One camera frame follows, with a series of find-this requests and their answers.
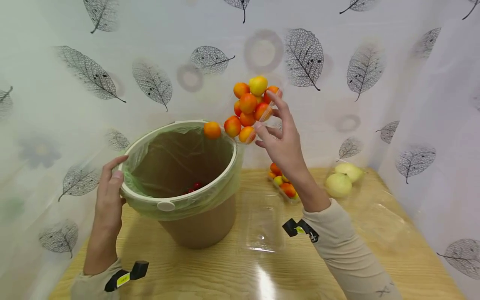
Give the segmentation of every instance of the white curtain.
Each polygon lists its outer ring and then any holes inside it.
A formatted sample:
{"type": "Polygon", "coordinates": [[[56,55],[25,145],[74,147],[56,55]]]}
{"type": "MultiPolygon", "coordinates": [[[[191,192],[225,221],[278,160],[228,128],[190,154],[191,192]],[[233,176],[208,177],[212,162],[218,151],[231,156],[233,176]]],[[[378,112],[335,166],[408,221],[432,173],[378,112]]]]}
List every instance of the white curtain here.
{"type": "MultiPolygon", "coordinates": [[[[308,165],[326,166],[340,156],[377,169],[468,299],[475,299],[480,293],[476,5],[476,0],[4,3],[2,296],[44,299],[55,287],[91,229],[101,165],[172,121],[223,123],[233,113],[235,82],[267,73],[284,83],[308,165]],[[133,65],[151,72],[158,93],[141,84],[144,73],[133,65]]],[[[267,163],[264,151],[248,147],[244,168],[267,163]]]]}

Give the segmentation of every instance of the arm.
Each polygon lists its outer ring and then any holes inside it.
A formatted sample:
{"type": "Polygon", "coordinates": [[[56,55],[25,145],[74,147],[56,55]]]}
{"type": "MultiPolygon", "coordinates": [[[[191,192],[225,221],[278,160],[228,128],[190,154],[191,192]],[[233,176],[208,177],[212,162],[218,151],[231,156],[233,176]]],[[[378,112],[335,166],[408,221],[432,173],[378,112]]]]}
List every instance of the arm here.
{"type": "Polygon", "coordinates": [[[349,300],[402,299],[390,276],[355,233],[347,212],[334,199],[329,199],[308,171],[288,105],[277,95],[267,93],[278,107],[273,115],[282,119],[283,132],[256,123],[255,129],[262,139],[256,144],[267,150],[295,186],[304,207],[303,220],[318,236],[313,245],[345,296],[349,300]]]}
{"type": "Polygon", "coordinates": [[[121,228],[122,205],[125,203],[119,194],[123,174],[120,171],[112,174],[112,170],[126,159],[127,156],[117,157],[103,167],[84,269],[72,285],[72,300],[120,298],[118,290],[107,293],[104,289],[110,278],[121,270],[116,246],[121,228]]]}

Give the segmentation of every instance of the right hand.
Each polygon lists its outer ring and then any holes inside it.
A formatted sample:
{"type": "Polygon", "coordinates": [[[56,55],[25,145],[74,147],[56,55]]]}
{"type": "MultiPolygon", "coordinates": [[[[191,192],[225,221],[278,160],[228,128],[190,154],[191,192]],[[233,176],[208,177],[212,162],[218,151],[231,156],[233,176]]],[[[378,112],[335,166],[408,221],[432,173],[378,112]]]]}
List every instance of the right hand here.
{"type": "Polygon", "coordinates": [[[278,95],[266,91],[278,109],[273,110],[273,115],[282,120],[282,130],[267,127],[260,122],[254,124],[257,135],[262,139],[255,143],[267,150],[272,161],[282,170],[290,180],[297,177],[307,169],[300,146],[300,135],[293,121],[288,104],[278,95]]]}

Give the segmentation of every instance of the hand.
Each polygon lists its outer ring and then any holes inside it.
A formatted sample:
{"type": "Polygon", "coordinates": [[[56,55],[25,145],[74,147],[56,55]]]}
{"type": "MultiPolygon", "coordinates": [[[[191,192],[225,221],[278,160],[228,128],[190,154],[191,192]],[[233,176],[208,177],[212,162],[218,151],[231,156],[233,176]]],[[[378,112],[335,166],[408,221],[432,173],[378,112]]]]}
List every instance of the hand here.
{"type": "Polygon", "coordinates": [[[96,191],[94,228],[111,231],[115,237],[121,228],[121,212],[125,199],[120,197],[123,173],[112,170],[127,160],[128,156],[119,156],[103,166],[100,183],[96,191]]]}
{"type": "Polygon", "coordinates": [[[265,148],[285,177],[292,180],[299,173],[307,171],[300,146],[300,135],[288,109],[288,104],[271,91],[266,92],[278,108],[273,110],[273,115],[282,120],[283,131],[256,122],[254,128],[262,140],[255,141],[255,143],[265,148]]]}

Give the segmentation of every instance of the table surface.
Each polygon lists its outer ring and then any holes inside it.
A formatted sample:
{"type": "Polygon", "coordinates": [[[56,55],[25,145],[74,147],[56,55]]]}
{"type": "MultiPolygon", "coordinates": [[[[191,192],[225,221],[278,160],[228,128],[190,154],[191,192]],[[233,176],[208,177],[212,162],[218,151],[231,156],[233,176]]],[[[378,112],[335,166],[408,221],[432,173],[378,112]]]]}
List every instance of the table surface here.
{"type": "MultiPolygon", "coordinates": [[[[318,183],[326,176],[325,169],[311,169],[318,183]]],[[[276,188],[266,179],[266,171],[242,170],[241,187],[237,193],[237,220],[231,232],[218,244],[204,250],[184,249],[175,244],[168,233],[154,220],[139,216],[125,206],[123,227],[118,237],[118,254],[122,264],[130,269],[136,260],[150,262],[147,276],[123,286],[122,299],[165,300],[341,300],[340,287],[318,256],[305,235],[289,237],[281,225],[290,218],[298,221],[301,204],[288,204],[279,197],[276,188]],[[248,235],[252,224],[251,210],[268,204],[277,226],[273,248],[276,252],[247,249],[255,241],[248,235]]],[[[465,299],[441,261],[423,236],[413,229],[408,235],[399,234],[388,243],[378,236],[362,231],[364,226],[382,227],[383,234],[394,232],[398,217],[378,224],[375,218],[361,218],[372,204],[381,203],[391,212],[411,221],[377,173],[371,169],[354,200],[339,201],[352,216],[360,235],[391,275],[405,300],[465,299]]],[[[63,275],[50,299],[68,299],[74,277],[81,271],[86,243],[63,275]]]]}

